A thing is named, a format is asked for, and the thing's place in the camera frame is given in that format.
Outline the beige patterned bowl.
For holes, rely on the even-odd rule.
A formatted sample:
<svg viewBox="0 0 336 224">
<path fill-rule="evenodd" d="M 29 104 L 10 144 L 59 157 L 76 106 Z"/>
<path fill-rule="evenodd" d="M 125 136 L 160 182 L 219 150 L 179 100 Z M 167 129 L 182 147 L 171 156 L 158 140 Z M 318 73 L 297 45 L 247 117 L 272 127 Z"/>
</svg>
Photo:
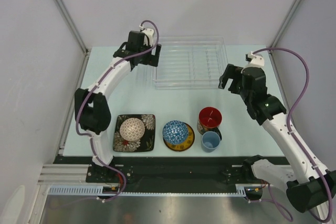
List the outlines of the beige patterned bowl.
<svg viewBox="0 0 336 224">
<path fill-rule="evenodd" d="M 120 126 L 121 137 L 129 142 L 140 140 L 144 133 L 144 123 L 138 118 L 126 119 Z"/>
</svg>

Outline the blue patterned bowl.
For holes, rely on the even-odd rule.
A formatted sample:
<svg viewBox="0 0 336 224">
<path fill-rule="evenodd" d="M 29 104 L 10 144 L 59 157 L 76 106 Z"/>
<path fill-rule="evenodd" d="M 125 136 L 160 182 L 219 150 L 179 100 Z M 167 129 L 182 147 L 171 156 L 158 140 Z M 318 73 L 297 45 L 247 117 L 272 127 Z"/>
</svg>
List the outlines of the blue patterned bowl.
<svg viewBox="0 0 336 224">
<path fill-rule="evenodd" d="M 170 144 L 182 144 L 188 137 L 187 125 L 178 120 L 167 122 L 163 127 L 163 139 Z"/>
</svg>

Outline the yellow round plate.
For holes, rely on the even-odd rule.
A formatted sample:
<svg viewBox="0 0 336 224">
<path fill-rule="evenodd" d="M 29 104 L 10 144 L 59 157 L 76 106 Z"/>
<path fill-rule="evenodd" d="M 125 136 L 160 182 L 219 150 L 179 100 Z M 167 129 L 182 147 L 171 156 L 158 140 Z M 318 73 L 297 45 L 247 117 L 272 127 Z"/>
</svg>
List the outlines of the yellow round plate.
<svg viewBox="0 0 336 224">
<path fill-rule="evenodd" d="M 191 148 L 191 146 L 194 144 L 195 141 L 195 133 L 194 130 L 191 128 L 191 126 L 187 123 L 185 123 L 187 127 L 187 137 L 183 143 L 178 143 L 178 144 L 172 144 L 169 143 L 163 138 L 163 142 L 166 145 L 166 147 L 172 151 L 175 152 L 183 152 L 186 151 L 187 149 Z"/>
</svg>

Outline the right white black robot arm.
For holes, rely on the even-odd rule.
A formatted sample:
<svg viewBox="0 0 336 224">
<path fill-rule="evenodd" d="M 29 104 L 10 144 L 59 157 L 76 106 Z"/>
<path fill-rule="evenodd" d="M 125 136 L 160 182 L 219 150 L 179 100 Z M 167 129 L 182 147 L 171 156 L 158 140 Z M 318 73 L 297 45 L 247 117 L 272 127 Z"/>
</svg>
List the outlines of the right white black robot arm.
<svg viewBox="0 0 336 224">
<path fill-rule="evenodd" d="M 292 206 L 304 213 L 335 196 L 335 171 L 329 170 L 310 150 L 291 122 L 280 100 L 268 94 L 266 75 L 260 67 L 229 64 L 219 79 L 224 89 L 241 96 L 247 112 L 275 140 L 292 171 L 256 155 L 243 162 L 242 176 L 249 183 L 261 179 L 282 190 Z"/>
</svg>

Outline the black floral square plate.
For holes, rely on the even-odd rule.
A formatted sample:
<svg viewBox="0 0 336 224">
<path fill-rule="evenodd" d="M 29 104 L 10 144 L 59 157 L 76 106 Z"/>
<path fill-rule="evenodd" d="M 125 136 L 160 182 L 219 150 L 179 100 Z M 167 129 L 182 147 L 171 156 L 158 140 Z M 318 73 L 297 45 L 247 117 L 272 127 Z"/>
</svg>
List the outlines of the black floral square plate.
<svg viewBox="0 0 336 224">
<path fill-rule="evenodd" d="M 140 140 L 129 142 L 120 135 L 121 124 L 129 118 L 140 119 L 145 126 L 145 133 Z M 120 153 L 150 152 L 155 142 L 155 115 L 153 114 L 122 114 L 118 115 L 113 136 L 113 150 Z"/>
</svg>

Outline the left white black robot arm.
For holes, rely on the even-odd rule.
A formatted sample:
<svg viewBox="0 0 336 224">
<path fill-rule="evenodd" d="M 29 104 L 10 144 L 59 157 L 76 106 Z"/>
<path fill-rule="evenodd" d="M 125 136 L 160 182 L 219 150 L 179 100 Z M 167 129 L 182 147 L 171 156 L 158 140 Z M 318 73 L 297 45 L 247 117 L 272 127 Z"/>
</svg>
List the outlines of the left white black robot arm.
<svg viewBox="0 0 336 224">
<path fill-rule="evenodd" d="M 143 26 L 139 31 L 132 30 L 102 75 L 88 88 L 75 91 L 76 132 L 89 137 L 92 161 L 100 166 L 97 174 L 105 182 L 112 181 L 116 175 L 116 169 L 110 165 L 113 154 L 107 137 L 112 118 L 109 97 L 137 65 L 157 67 L 160 51 L 158 31 Z"/>
</svg>

